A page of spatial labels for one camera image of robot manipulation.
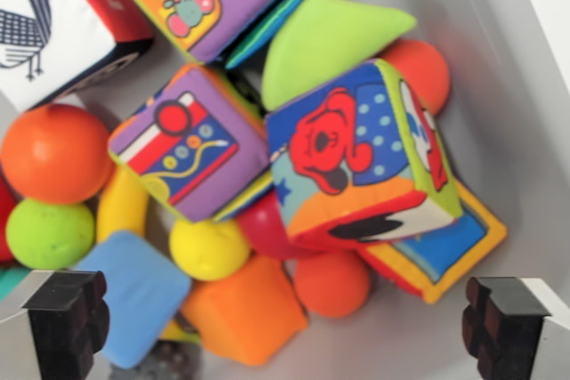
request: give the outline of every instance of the orange ball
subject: orange ball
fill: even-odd
[[[308,311],[333,319],[359,309],[371,290],[366,265],[350,251],[300,259],[293,283]]]
[[[434,46],[420,40],[399,40],[380,56],[402,74],[429,113],[441,111],[452,83],[449,66]]]
[[[50,104],[22,114],[0,152],[5,178],[24,197],[46,204],[76,204],[107,181],[109,132],[78,107]]]

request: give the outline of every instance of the orange foam cube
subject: orange foam cube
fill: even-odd
[[[307,327],[281,262],[261,255],[229,278],[196,285],[181,312],[204,349],[249,366],[267,362]]]

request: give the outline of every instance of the white container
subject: white container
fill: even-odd
[[[448,152],[461,179],[510,228],[510,239],[472,274],[541,277],[570,301],[570,44],[560,33],[570,24],[567,0],[355,1],[412,12],[414,36],[436,44],[452,64],[453,95],[439,118]],[[115,125],[113,115],[127,117],[182,64],[160,39],[81,97]],[[0,100],[0,133],[13,115]],[[172,219],[156,211],[162,221],[153,215],[152,239],[165,248]],[[265,367],[206,355],[201,378],[474,380],[476,361],[461,340],[464,286],[465,279],[428,306],[381,280],[362,310],[339,321],[313,317]],[[106,372],[103,363],[90,378]]]

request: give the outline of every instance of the lime green ball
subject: lime green ball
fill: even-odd
[[[30,269],[58,270],[81,260],[93,245],[94,218],[83,204],[21,201],[6,226],[8,247]]]

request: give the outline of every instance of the red dog print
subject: red dog print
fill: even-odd
[[[321,106],[298,124],[289,154],[297,174],[315,180],[330,195],[341,193],[348,185],[340,164],[361,173],[372,163],[372,147],[354,140],[356,101],[345,88],[333,90]]]

